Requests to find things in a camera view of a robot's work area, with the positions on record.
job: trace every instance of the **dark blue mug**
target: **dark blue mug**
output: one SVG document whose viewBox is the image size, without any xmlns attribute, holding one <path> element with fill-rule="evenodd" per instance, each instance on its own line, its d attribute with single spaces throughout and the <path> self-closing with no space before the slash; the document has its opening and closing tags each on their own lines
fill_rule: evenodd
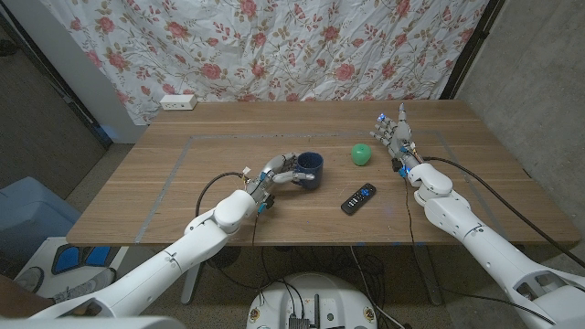
<svg viewBox="0 0 585 329">
<path fill-rule="evenodd" d="M 302 179 L 294 182 L 308 190 L 314 190 L 321 184 L 323 176 L 323 157 L 315 152 L 305 152 L 297 157 L 297 165 L 294 170 L 297 173 L 313 174 L 314 179 Z"/>
</svg>

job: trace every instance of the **table leg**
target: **table leg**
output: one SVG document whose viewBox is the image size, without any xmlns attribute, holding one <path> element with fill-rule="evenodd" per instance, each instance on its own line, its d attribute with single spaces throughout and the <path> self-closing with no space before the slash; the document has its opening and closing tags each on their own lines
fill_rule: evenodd
<svg viewBox="0 0 585 329">
<path fill-rule="evenodd" d="M 189 305 L 193 302 L 193 296 L 202 270 L 203 264 L 199 263 L 186 272 L 185 284 L 183 285 L 183 292 L 181 292 L 182 304 Z"/>
<path fill-rule="evenodd" d="M 435 269 L 432 266 L 431 254 L 427 246 L 415 246 L 414 252 L 417 253 L 420 265 L 420 276 L 424 281 L 424 285 L 427 287 L 427 293 L 429 294 L 429 302 L 433 305 L 439 306 L 442 304 L 441 290 L 438 288 L 439 283 L 435 275 Z"/>
</svg>

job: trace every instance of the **green ball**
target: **green ball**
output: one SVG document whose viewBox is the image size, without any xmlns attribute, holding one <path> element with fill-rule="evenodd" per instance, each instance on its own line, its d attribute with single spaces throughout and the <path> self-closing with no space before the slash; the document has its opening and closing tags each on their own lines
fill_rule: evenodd
<svg viewBox="0 0 585 329">
<path fill-rule="evenodd" d="M 356 165 L 365 165 L 371 156 L 372 150 L 365 144 L 356 144 L 351 149 L 351 158 Z"/>
</svg>

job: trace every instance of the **wooden table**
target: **wooden table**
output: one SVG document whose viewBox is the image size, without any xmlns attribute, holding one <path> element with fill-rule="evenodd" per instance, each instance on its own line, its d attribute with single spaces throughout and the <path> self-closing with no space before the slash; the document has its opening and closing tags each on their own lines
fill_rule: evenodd
<svg viewBox="0 0 585 329">
<path fill-rule="evenodd" d="M 476 172 L 553 239 L 580 239 L 567 217 L 461 101 L 406 101 L 408 121 L 422 155 L 451 159 Z M 393 173 L 386 147 L 368 135 L 381 112 L 398 118 L 399 101 L 199 103 L 193 111 L 163 111 L 128 153 L 67 236 L 75 245 L 164 245 L 179 239 L 195 215 L 203 186 L 214 176 L 256 175 L 273 156 L 314 151 L 324 158 L 319 189 L 287 184 L 273 189 L 275 205 L 258 218 L 254 245 L 393 245 L 410 243 L 405 184 Z M 372 158 L 352 163 L 356 143 Z M 543 239 L 489 192 L 458 169 L 432 163 L 449 176 L 473 212 L 513 242 Z M 340 205 L 365 182 L 378 193 L 354 216 Z M 201 213 L 234 189 L 237 177 L 206 193 Z M 414 238 L 429 244 L 457 241 L 435 228 L 412 197 Z M 254 218 L 245 219 L 230 245 L 249 246 Z"/>
</svg>

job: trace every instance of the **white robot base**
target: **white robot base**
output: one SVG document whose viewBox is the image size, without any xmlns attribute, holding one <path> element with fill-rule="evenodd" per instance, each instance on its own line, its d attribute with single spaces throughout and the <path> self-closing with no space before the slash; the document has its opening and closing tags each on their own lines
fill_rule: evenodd
<svg viewBox="0 0 585 329">
<path fill-rule="evenodd" d="M 372 303 L 346 281 L 315 272 L 293 274 L 284 281 L 288 290 L 286 284 L 276 281 L 256 296 L 248 314 L 248 329 L 378 327 Z"/>
</svg>

